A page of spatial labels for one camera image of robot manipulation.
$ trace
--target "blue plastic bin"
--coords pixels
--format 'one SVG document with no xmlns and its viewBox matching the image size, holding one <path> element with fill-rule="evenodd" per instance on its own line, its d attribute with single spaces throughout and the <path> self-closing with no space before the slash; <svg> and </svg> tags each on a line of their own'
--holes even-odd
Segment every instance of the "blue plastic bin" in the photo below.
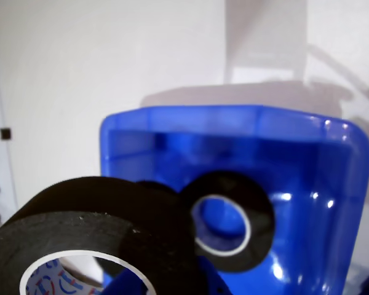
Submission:
<svg viewBox="0 0 369 295">
<path fill-rule="evenodd" d="M 231 170 L 267 192 L 276 216 L 267 258 L 220 272 L 234 295 L 343 291 L 369 179 L 369 140 L 352 123 L 265 106 L 154 107 L 107 117 L 101 173 L 180 191 Z"/>
</svg>

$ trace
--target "black electrical tape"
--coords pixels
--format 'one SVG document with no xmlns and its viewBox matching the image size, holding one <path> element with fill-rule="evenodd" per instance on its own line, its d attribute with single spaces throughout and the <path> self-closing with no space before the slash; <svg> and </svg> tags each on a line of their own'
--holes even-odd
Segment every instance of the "black electrical tape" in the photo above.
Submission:
<svg viewBox="0 0 369 295">
<path fill-rule="evenodd" d="M 243 272 L 260 264 L 272 246 L 275 217 L 265 191 L 250 178 L 231 171 L 214 171 L 197 178 L 180 193 L 188 210 L 207 195 L 221 195 L 237 203 L 251 226 L 251 236 L 245 248 L 232 256 L 219 256 L 197 247 L 218 269 L 225 272 Z"/>
<path fill-rule="evenodd" d="M 166 186 L 165 184 L 158 183 L 157 181 L 151 181 L 151 180 L 141 180 L 137 182 L 138 184 L 141 184 L 143 187 L 146 187 L 148 189 L 154 189 L 156 191 L 165 192 L 167 194 L 171 195 L 178 195 L 177 192 L 175 192 L 171 187 Z"/>
<path fill-rule="evenodd" d="M 0 295 L 18 295 L 24 271 L 58 251 L 91 250 L 140 270 L 158 295 L 207 294 L 189 214 L 169 195 L 89 177 L 42 191 L 0 228 Z"/>
<path fill-rule="evenodd" d="M 137 184 L 147 189 L 155 190 L 158 194 L 170 194 L 173 198 L 176 198 L 177 201 L 179 200 L 177 192 L 175 192 L 173 189 L 171 189 L 169 186 L 166 186 L 165 184 L 151 180 L 141 180 L 138 181 Z M 104 270 L 104 272 L 113 278 L 118 276 L 125 269 L 124 266 L 103 258 L 96 258 L 96 260 L 100 267 Z"/>
</svg>

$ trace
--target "white surface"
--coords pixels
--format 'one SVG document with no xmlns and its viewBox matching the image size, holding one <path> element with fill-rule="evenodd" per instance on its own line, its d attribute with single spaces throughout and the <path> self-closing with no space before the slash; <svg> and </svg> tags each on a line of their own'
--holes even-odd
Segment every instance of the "white surface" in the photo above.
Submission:
<svg viewBox="0 0 369 295">
<path fill-rule="evenodd" d="M 0 0 L 0 89 L 20 205 L 98 175 L 102 118 L 140 105 L 264 103 L 369 135 L 369 0 Z M 351 286 L 369 189 L 358 237 Z"/>
</svg>

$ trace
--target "tape roll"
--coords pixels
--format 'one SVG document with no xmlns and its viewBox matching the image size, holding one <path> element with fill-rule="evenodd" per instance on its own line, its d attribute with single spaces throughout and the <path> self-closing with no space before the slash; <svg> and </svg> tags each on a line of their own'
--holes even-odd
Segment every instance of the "tape roll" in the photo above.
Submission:
<svg viewBox="0 0 369 295">
<path fill-rule="evenodd" d="M 190 223 L 169 195 L 128 181 L 89 177 L 58 183 L 0 228 L 0 295 L 28 294 L 25 274 L 76 253 L 128 267 L 150 294 L 207 294 Z"/>
<path fill-rule="evenodd" d="M 243 272 L 267 256 L 275 231 L 274 210 L 256 182 L 236 172 L 214 171 L 191 182 L 180 197 L 196 225 L 197 253 L 206 256 L 218 270 Z M 231 212 L 236 211 L 243 220 L 243 234 L 223 236 L 212 229 L 202 215 L 205 209 L 201 203 L 207 199 L 229 203 Z"/>
<path fill-rule="evenodd" d="M 175 199 L 171 199 L 172 202 L 179 201 L 177 193 L 173 189 L 171 189 L 169 186 L 166 186 L 162 183 L 158 183 L 157 181 L 142 180 L 142 181 L 138 181 L 137 184 L 147 189 L 152 189 L 155 192 L 157 191 L 158 194 L 171 194 L 172 198 L 175 198 Z M 117 263 L 114 263 L 106 259 L 97 258 L 97 262 L 100 265 L 100 267 L 104 270 L 104 273 L 107 273 L 112 278 L 118 276 L 124 269 L 122 265 L 119 265 Z"/>
</svg>

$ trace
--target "white wall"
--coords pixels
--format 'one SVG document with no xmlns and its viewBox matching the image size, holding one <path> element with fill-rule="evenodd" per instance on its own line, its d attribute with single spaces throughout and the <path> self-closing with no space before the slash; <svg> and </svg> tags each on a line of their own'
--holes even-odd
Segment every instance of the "white wall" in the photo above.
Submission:
<svg viewBox="0 0 369 295">
<path fill-rule="evenodd" d="M 98 129 L 153 92 L 221 82 L 223 0 L 0 1 L 0 87 L 20 205 L 98 175 Z"/>
</svg>

